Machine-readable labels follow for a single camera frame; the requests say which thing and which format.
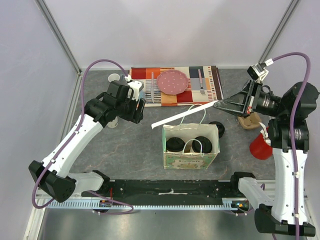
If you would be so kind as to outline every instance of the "pink plate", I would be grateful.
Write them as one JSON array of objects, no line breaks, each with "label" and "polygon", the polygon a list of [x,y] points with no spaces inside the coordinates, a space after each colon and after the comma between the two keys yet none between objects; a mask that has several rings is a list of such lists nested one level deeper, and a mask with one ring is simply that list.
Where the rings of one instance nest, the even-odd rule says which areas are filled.
[{"label": "pink plate", "polygon": [[161,92],[167,95],[183,93],[188,87],[188,77],[179,70],[168,70],[156,78],[156,84]]}]

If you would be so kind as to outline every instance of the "red cup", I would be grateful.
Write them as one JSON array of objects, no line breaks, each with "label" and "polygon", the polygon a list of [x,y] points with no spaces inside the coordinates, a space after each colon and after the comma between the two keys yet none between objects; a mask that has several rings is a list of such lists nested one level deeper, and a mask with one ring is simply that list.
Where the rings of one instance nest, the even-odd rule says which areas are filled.
[{"label": "red cup", "polygon": [[250,144],[250,152],[256,159],[266,160],[272,156],[272,147],[266,144],[262,133],[260,133]]}]

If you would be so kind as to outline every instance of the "black lid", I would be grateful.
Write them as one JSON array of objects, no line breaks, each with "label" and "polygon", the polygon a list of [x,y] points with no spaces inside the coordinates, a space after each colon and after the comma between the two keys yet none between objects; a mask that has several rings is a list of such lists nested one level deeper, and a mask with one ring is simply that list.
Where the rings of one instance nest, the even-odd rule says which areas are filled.
[{"label": "black lid", "polygon": [[209,124],[216,125],[219,131],[219,138],[221,138],[225,133],[225,126],[219,121],[212,121]]},{"label": "black lid", "polygon": [[[209,154],[212,151],[212,144],[208,138],[205,136],[198,136],[195,139],[199,140],[202,144],[202,152],[204,154]],[[192,149],[195,153],[200,153],[201,145],[198,141],[192,141]]]},{"label": "black lid", "polygon": [[170,152],[181,152],[185,147],[185,142],[180,137],[171,137],[166,141],[166,150]]}]

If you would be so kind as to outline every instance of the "fork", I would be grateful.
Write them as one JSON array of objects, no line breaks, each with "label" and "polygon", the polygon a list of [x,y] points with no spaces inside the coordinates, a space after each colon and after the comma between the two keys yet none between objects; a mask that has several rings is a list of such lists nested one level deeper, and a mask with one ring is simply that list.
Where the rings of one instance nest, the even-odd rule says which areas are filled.
[{"label": "fork", "polygon": [[201,76],[201,70],[198,69],[198,73],[199,73],[199,81],[200,81],[200,93],[201,95],[206,95],[206,92],[204,90],[204,85],[202,83],[202,76]]}]

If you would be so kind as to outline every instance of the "placemat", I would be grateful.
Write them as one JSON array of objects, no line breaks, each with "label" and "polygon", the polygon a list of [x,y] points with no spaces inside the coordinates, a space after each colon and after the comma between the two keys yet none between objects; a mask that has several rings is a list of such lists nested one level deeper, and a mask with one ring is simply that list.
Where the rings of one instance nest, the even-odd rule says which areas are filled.
[{"label": "placemat", "polygon": [[[175,69],[183,72],[188,77],[187,89],[178,95],[172,96],[161,92],[157,86],[157,77],[164,71]],[[200,93],[199,72],[201,70],[205,95]],[[154,77],[154,103],[151,99],[151,74]],[[189,106],[193,104],[206,104],[215,100],[223,99],[219,70],[216,66],[186,66],[186,67],[148,67],[131,68],[130,75],[134,80],[144,83],[140,96],[145,98],[145,107],[162,106]]]}]

